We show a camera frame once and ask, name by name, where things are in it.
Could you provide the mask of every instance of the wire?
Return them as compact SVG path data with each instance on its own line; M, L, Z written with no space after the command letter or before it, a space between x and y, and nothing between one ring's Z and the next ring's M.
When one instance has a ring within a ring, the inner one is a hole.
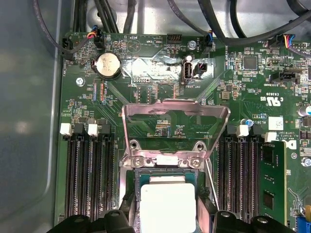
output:
M74 1L72 30L79 31L79 0Z
M167 2L169 3L172 11L175 13L175 15L184 23L186 23L189 27L191 27L192 29L194 29L195 31L197 31L198 33L202 34L202 35L207 35L208 32L200 29L198 26L196 26L195 24L193 24L182 12L181 10L178 8L178 6L176 5L176 3L174 2L174 0L167 0Z
M206 18L208 24L210 25L210 27L213 30L213 32L215 33L215 35L218 37L218 39L221 42L223 42L224 44L226 44L228 46L241 46L241 45L256 43L256 42L261 41L261 40L266 40L266 39L274 37L278 34L283 34L287 31L289 31L290 29L298 26L299 24L301 24L302 22L304 22L305 20L307 20L308 18L311 17L311 11L308 11L307 13L296 18L295 20L293 20L293 21L291 21L291 22L289 22L289 23L287 23L287 24L285 24L279 28L276 28L272 31L269 31L267 33L263 33L263 34L248 37L248 38L227 38L227 37L225 37L225 35L224 35L224 33L223 33L219 23L218 23L218 20L215 16L215 12L212 8L212 4L211 4L210 0L198 0L198 3L200 5L200 8L202 10L204 17Z
M304 13L308 12L308 9L301 4L299 0L287 0L287 3L292 11L296 13L298 16L302 16Z
M119 33L119 29L118 29L118 26L116 24L115 18L113 17L112 10L111 10L111 7L108 3L108 0L102 0L102 3L103 3L104 10L106 12L108 21L109 21L110 26L111 26L111 31L113 33Z
M127 17L124 23L123 33L129 34L132 29L132 24L134 20L134 14L135 14L135 0L128 0L127 2Z
M87 1L80 0L79 2L79 29L80 32L86 32L86 9Z
M233 26L233 29L235 33L237 34L238 38L246 38L246 35L244 34L237 16L237 3L238 0L231 0L230 2L230 19Z
M288 49L288 47L289 47L289 41L288 41L288 36L287 35L283 35L283 37L284 37L284 43L285 43L285 48L287 48Z
M110 29L109 23L108 23L108 18L106 16L106 13L104 11L104 8L101 4L100 0L94 0L99 17L101 18L101 21L103 23L104 31L107 33L111 33L112 30Z
M305 58L311 58L311 54L306 54L306 53L301 52L301 51L299 51L299 50L297 50L297 49L295 49L293 47L289 47L288 50L293 52L293 53L296 53L296 54L298 54L300 56L303 56Z
M56 48L58 48L63 53L74 54L77 51L79 51L88 42L88 38L85 37L85 38L83 38L83 40L75 48L73 48L71 50L63 48L62 46L57 44L57 42L53 39L53 37L51 36L47 26L45 25L43 17L42 17L42 14L40 12L38 0L33 0L33 7L34 7L34 11L35 11L35 16L36 16L36 18L37 18L37 20L38 20L38 22L40 24L40 27L41 27L45 37L48 39L48 41L51 42L51 44L53 44Z

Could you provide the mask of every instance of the sticker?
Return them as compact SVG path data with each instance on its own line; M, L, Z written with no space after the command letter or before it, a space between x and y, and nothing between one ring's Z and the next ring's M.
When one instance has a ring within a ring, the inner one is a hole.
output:
M270 116L268 117L269 130L283 130L283 117Z
M292 159L296 159L297 158L297 154L296 153L292 153L291 157L292 157Z

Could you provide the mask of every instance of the white label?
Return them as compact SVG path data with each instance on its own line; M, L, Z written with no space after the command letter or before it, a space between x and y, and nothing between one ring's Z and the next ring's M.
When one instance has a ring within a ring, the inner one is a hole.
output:
M269 130L283 130L283 117L281 116L270 116L268 117Z

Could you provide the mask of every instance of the mounting screw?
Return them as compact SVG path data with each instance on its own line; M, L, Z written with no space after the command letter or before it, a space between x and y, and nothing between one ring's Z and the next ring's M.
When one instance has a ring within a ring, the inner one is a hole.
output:
M134 165L135 166L142 166L144 163L144 159L141 157L137 157L134 159Z
M83 78L77 78L77 79L76 79L76 84L77 84L78 86L84 86L85 83L86 83L86 82L85 82L85 80L84 80Z
M227 213L227 212L222 212L221 215L222 215L223 217L230 217L230 214Z
M193 167L199 167L200 166L200 160L199 159L192 159L191 160L191 165L193 166Z
M268 223L268 220L266 220L265 218L262 218L262 217L257 218L257 220L258 220L259 222L263 223L263 224Z
M302 166L311 166L311 159L310 158L302 158L301 165Z

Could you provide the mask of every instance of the chip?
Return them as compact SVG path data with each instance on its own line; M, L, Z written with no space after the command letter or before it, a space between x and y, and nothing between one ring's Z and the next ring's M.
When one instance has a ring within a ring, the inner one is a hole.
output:
M263 204L269 209L273 210L274 207L274 196L267 191L263 192Z
M229 100L230 99L230 92L222 91L222 99L223 100Z
M257 69L257 57L244 57L244 69Z
M273 148L272 147L262 147L262 159L272 164L273 163Z

